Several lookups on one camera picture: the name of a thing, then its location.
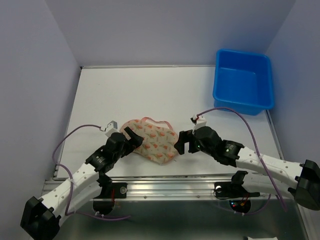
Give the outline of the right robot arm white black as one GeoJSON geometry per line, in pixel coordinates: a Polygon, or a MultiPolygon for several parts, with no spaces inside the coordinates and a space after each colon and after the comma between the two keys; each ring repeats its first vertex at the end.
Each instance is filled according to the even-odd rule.
{"type": "Polygon", "coordinates": [[[309,210],[320,209],[320,168],[311,160],[290,162],[262,155],[243,144],[223,140],[209,126],[197,130],[181,131],[174,148],[180,155],[203,152],[225,166],[239,170],[230,181],[215,187],[217,198],[255,198],[261,194],[291,198],[309,210]]]}

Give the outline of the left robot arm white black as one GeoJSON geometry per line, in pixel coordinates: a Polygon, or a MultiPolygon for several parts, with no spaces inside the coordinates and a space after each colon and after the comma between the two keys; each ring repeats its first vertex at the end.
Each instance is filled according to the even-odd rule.
{"type": "Polygon", "coordinates": [[[64,221],[77,214],[88,201],[111,193],[112,179],[107,176],[115,163],[132,153],[143,143],[143,137],[129,127],[124,133],[107,130],[104,145],[93,152],[80,168],[55,189],[31,197],[25,204],[20,226],[34,240],[52,240],[64,221]]]}

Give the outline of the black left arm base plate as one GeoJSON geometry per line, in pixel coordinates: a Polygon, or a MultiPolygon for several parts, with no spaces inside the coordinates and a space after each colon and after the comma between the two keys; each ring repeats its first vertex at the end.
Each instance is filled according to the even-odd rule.
{"type": "Polygon", "coordinates": [[[96,199],[125,199],[127,197],[128,183],[127,182],[114,182],[107,175],[100,175],[98,180],[99,195],[96,199]]]}

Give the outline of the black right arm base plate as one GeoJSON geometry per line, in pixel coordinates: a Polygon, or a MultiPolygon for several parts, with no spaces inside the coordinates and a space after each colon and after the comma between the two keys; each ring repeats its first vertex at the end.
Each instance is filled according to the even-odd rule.
{"type": "Polygon", "coordinates": [[[259,192],[247,191],[244,187],[244,178],[248,175],[247,171],[239,170],[230,181],[221,181],[214,184],[214,193],[218,199],[235,199],[243,197],[259,197],[259,192]]]}

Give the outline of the floral mesh laundry bag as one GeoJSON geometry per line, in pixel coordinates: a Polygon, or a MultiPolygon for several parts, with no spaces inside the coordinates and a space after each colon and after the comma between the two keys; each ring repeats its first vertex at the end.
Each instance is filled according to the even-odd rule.
{"type": "Polygon", "coordinates": [[[150,117],[129,120],[120,129],[120,132],[128,137],[129,135],[125,131],[126,127],[143,138],[141,146],[137,147],[134,152],[149,161],[165,165],[178,154],[174,145],[178,141],[179,135],[169,122],[155,121],[150,117]]]}

